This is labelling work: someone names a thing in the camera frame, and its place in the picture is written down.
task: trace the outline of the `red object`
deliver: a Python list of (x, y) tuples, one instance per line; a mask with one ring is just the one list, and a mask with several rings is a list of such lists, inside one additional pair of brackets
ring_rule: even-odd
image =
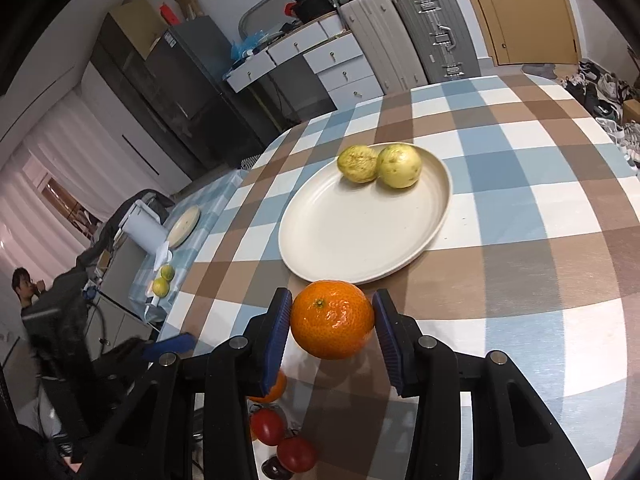
[(167, 4), (160, 6), (160, 16), (167, 22), (167, 25), (178, 25), (178, 23), (180, 23), (178, 16), (175, 15)]
[(267, 446), (277, 446), (284, 438), (284, 422), (280, 415), (268, 408), (253, 413), (249, 426), (256, 438)]
[(318, 461), (316, 448), (301, 436), (292, 436), (279, 443), (276, 455), (280, 463), (292, 473), (309, 471)]
[(287, 16), (295, 18), (296, 17), (296, 13), (293, 10), (293, 7), (295, 7), (295, 6), (296, 6), (295, 2), (289, 2), (287, 5), (284, 6), (284, 13)]

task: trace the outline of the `orange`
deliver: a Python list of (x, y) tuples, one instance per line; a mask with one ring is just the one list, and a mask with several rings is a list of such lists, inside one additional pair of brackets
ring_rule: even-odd
[(373, 307), (347, 282), (308, 285), (293, 302), (291, 333), (303, 350), (321, 359), (344, 359), (360, 351), (373, 329)]
[(287, 387), (287, 376), (284, 374), (282, 370), (278, 370), (278, 377), (276, 378), (276, 383), (271, 387), (269, 393), (264, 397), (249, 397), (249, 400), (253, 402), (259, 402), (260, 404), (269, 404), (274, 400), (279, 399), (284, 393), (285, 388)]

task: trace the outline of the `lemon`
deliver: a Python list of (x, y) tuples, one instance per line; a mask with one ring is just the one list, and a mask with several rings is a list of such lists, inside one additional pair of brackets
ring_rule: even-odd
[(164, 278), (156, 278), (152, 290), (158, 298), (164, 298), (169, 293), (169, 282)]
[(170, 282), (175, 276), (175, 269), (169, 264), (163, 265), (160, 267), (160, 276)]
[(376, 157), (369, 146), (356, 144), (338, 155), (338, 169), (352, 182), (370, 182), (376, 177)]
[(421, 170), (420, 155), (410, 144), (392, 144), (378, 155), (378, 176), (390, 187), (412, 186)]

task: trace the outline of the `blue checkered tablecloth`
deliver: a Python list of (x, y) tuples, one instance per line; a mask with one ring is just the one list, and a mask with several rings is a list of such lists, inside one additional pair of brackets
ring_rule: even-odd
[[(171, 281), (169, 294), (162, 298), (158, 304), (158, 306), (166, 312), (171, 310), (172, 304), (182, 286), (182, 282), (191, 268), (191, 264), (196, 259), (198, 252), (209, 236), (213, 226), (216, 224), (220, 213), (222, 213), (229, 199), (234, 195), (238, 187), (240, 187), (247, 173), (248, 172), (244, 170), (233, 170), (213, 181), (211, 184), (199, 189), (178, 202), (164, 222), (164, 227), (170, 231), (188, 208), (193, 205), (200, 207), (200, 218), (198, 219), (196, 227), (180, 246), (172, 250), (173, 258), (171, 265), (174, 266), (175, 277)], [(148, 298), (146, 294), (147, 289), (149, 283), (155, 277), (154, 258), (148, 254), (142, 262), (142, 266), (129, 289), (129, 299), (134, 307), (136, 307), (137, 314), (142, 318), (145, 317), (146, 302), (150, 301), (150, 298)]]
[[(610, 478), (640, 438), (640, 182), (596, 121), (547, 79), (427, 86), (280, 136), (226, 204), (161, 337), (190, 332), (196, 354), (207, 352), (265, 312), (278, 286), (296, 295), (306, 283), (278, 250), (290, 199), (345, 147), (400, 141), (439, 156), (454, 194), (430, 247), (363, 290), (388, 288), (400, 312), (455, 351), (507, 352), (591, 477)], [(282, 368), (280, 404), (319, 452), (301, 478), (404, 477), (417, 405), (390, 387), (375, 337), (341, 361), (313, 358), (289, 337)], [(467, 396), (461, 410), (461, 476), (470, 479)], [(254, 449), (258, 464), (273, 453)]]

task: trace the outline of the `white curtain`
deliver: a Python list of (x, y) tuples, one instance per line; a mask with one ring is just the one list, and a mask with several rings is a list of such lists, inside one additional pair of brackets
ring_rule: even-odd
[(24, 172), (30, 154), (21, 146), (0, 170), (0, 270), (11, 276), (25, 267), (33, 280), (50, 286), (75, 265), (89, 246), (47, 202)]
[(57, 102), (23, 143), (62, 187), (101, 220), (142, 189), (166, 194), (75, 91)]

